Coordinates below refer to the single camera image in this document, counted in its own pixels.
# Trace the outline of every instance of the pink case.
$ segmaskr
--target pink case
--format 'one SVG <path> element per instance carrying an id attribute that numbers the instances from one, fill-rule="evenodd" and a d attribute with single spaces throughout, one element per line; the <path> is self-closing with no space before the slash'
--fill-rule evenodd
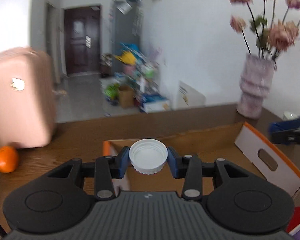
<path id="1" fill-rule="evenodd" d="M 55 118 L 51 58 L 31 48 L 0 53 L 0 144 L 45 146 L 51 141 Z"/>

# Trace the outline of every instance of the orange fruit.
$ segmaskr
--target orange fruit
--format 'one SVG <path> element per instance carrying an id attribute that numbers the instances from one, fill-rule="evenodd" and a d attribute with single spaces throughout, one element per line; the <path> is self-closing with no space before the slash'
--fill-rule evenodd
<path id="1" fill-rule="evenodd" d="M 4 146 L 0 148 L 0 172 L 10 173 L 16 170 L 19 164 L 19 154 L 15 148 Z"/>

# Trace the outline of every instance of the gray floor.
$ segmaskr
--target gray floor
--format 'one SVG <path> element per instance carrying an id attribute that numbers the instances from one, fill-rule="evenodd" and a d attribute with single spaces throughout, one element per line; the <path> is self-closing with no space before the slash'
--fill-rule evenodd
<path id="1" fill-rule="evenodd" d="M 57 90 L 67 93 L 57 96 L 58 123 L 139 113 L 136 107 L 111 106 L 102 94 L 99 75 L 65 78 Z"/>

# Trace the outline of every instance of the vase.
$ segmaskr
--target vase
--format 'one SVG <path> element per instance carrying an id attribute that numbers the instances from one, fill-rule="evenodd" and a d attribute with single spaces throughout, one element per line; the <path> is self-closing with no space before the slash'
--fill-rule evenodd
<path id="1" fill-rule="evenodd" d="M 237 111 L 244 117 L 258 119 L 264 99 L 268 96 L 274 74 L 273 60 L 247 54 L 241 75 L 241 99 Z"/>

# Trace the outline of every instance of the brown tabletop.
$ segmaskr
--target brown tabletop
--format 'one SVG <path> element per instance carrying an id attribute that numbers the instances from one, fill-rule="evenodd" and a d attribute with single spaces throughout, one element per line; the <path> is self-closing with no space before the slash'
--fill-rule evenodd
<path id="1" fill-rule="evenodd" d="M 264 109 L 259 120 L 248 120 L 236 112 L 235 105 L 225 105 L 59 124 L 57 133 L 48 146 L 20 150 L 19 168 L 11 174 L 0 173 L 0 224 L 7 232 L 10 231 L 2 213 L 2 204 L 11 191 L 74 157 L 81 158 L 84 162 L 93 161 L 102 155 L 104 140 L 155 138 L 241 121 L 248 121 L 267 135 L 269 123 L 280 121 L 280 118 Z M 279 148 L 300 169 L 300 146 Z M 93 194 L 92 179 L 86 180 L 84 189 Z M 300 193 L 295 203 L 300 206 Z"/>

